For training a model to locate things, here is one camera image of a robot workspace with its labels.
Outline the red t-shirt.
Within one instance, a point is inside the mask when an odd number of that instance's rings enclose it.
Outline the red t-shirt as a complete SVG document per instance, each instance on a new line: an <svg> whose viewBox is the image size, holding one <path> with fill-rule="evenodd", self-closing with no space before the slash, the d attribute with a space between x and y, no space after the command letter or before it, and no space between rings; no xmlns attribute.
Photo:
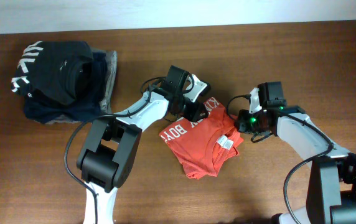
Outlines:
<svg viewBox="0 0 356 224"><path fill-rule="evenodd" d="M159 133L190 179L216 177L226 160L239 155L237 147L243 142L234 126L236 117L228 116L221 102L211 97L204 106L205 119L179 118Z"/></svg>

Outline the navy blue folded shirt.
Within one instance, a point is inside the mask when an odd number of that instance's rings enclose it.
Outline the navy blue folded shirt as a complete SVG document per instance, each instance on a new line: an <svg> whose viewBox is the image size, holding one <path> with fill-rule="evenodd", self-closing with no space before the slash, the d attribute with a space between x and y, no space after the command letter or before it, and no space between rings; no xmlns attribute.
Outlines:
<svg viewBox="0 0 356 224"><path fill-rule="evenodd" d="M93 56L91 74L87 79L78 81L84 85L84 89L73 103L62 105L37 90L32 98L25 97L25 117L41 124L77 123L109 113L116 78L117 53L96 50Z"/></svg>

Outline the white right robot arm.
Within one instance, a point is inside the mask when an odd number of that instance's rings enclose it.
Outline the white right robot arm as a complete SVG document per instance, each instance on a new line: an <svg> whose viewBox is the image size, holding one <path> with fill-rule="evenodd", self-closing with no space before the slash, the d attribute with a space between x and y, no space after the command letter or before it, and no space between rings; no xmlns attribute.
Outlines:
<svg viewBox="0 0 356 224"><path fill-rule="evenodd" d="M356 223L356 153L337 144L322 132L299 106L289 106L281 82L259 84L244 95L247 110L240 110L236 129L257 143L276 136L289 144L302 161L287 174L283 184L287 213L272 223ZM289 180L309 165L305 206L295 210L288 197Z"/></svg>

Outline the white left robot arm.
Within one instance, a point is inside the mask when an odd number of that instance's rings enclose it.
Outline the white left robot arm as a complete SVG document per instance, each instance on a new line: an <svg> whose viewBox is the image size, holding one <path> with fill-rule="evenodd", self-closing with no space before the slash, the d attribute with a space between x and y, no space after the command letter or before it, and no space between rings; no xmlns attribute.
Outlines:
<svg viewBox="0 0 356 224"><path fill-rule="evenodd" d="M191 122L208 113L197 99L210 84L171 66L164 77L143 83L142 97L125 110L89 120L91 125L76 161L81 176L75 180L87 193L84 223L112 223L116 193L133 168L141 135L167 114Z"/></svg>

